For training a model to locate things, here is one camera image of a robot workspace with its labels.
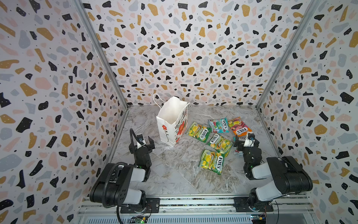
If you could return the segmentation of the teal red mint candy bag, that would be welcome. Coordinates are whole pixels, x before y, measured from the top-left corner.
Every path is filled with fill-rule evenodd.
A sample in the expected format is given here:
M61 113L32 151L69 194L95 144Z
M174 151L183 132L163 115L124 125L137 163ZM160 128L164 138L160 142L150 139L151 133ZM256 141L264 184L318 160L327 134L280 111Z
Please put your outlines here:
M238 136L235 137L235 142L234 142L234 154L235 155L241 155L241 140Z

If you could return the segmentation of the orange fruit candy bag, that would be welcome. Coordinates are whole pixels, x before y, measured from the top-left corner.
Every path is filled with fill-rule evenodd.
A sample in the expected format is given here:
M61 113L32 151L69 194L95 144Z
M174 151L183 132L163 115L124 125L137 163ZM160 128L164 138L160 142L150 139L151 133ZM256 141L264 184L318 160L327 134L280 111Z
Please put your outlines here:
M238 136L246 136L248 132L251 132L252 130L243 122L241 117L231 119L228 121L228 126L233 131L233 133Z

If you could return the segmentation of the green mango tea candy bag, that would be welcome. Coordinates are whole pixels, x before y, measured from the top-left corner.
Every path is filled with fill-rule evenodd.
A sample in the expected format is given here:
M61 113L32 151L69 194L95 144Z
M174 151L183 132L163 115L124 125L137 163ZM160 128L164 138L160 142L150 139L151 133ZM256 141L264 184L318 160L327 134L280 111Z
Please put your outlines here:
M234 143L232 141L222 137L217 133L208 142L208 145L211 148L215 149L218 153L221 153L224 157L228 156L233 144Z

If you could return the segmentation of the teal berry mint candy bag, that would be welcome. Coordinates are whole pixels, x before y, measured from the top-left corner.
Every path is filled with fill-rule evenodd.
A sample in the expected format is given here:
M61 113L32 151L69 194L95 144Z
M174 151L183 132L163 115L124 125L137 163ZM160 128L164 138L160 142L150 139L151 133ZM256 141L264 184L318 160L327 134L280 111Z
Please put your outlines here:
M214 133L228 133L229 126L227 118L209 119L209 125Z

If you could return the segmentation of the white floral paper bag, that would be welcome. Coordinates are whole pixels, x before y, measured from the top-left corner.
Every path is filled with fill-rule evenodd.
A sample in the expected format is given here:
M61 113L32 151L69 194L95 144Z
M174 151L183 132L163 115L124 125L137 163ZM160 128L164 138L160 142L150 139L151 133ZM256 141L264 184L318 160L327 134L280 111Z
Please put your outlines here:
M189 102L181 101L177 97L171 97L163 101L163 105L156 105L160 108L156 116L160 140L174 147L181 136L185 133L188 124Z

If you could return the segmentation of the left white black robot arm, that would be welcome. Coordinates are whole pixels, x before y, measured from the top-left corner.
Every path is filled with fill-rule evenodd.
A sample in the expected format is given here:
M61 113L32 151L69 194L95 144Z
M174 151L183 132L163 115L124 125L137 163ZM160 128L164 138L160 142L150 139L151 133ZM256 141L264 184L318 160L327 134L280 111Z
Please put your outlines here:
M118 162L104 167L89 194L91 202L100 203L105 208L127 206L135 212L146 209L146 193L131 189L130 183L143 183L149 179L152 166L150 153L155 149L155 143L152 138L148 140L148 144L131 140L129 149L134 155L134 164Z

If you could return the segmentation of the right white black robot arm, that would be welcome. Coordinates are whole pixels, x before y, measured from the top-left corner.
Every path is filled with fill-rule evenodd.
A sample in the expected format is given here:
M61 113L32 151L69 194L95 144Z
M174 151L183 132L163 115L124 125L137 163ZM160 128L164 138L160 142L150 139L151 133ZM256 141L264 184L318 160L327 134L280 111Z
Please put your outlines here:
M266 185L253 188L247 197L235 197L237 212L271 212L273 200L313 188L312 179L292 156L268 157L264 162L259 143L253 133L235 137L234 149L243 156L245 176L249 180L272 178Z

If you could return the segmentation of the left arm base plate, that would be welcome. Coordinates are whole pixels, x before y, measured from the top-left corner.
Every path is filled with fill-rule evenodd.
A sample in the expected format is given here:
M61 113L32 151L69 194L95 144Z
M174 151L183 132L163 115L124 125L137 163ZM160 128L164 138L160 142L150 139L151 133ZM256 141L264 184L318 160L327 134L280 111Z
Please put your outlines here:
M160 198L150 197L143 199L139 204L130 204L126 207L121 207L121 214L142 214L142 213L159 213Z

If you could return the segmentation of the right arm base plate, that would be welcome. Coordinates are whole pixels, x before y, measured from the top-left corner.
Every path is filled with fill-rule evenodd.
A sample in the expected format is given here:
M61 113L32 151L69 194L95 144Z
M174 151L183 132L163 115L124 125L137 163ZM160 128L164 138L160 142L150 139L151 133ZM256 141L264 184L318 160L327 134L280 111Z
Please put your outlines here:
M251 197L234 197L236 212L273 212L271 202L262 202Z

